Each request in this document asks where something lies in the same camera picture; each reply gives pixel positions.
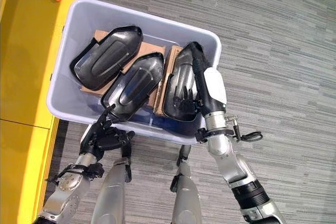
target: gray striped carpet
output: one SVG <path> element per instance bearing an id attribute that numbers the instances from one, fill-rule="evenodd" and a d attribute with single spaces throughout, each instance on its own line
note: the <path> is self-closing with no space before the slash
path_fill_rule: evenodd
<path id="1" fill-rule="evenodd" d="M 261 130 L 239 143 L 288 223 L 336 223 L 336 0 L 103 0 L 216 33 L 227 112 L 240 130 Z M 85 125 L 61 122 L 50 175 L 78 154 Z M 127 223 L 170 223 L 176 144 L 136 136 Z M 119 151 L 105 154 L 109 170 Z M 206 145 L 190 156 L 203 223 L 244 223 Z M 102 179 L 91 183 L 71 223 L 89 223 Z M 48 185 L 47 196 L 52 192 Z"/>

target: yellow shelf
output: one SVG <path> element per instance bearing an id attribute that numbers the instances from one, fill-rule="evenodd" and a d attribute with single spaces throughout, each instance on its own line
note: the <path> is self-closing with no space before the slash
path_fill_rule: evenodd
<path id="1" fill-rule="evenodd" d="M 59 121 L 46 96 L 73 1 L 1 0 L 1 223 L 32 223 L 43 206 Z"/>
<path id="2" fill-rule="evenodd" d="M 50 128 L 46 96 L 73 1 L 6 1 L 0 35 L 1 119 Z"/>

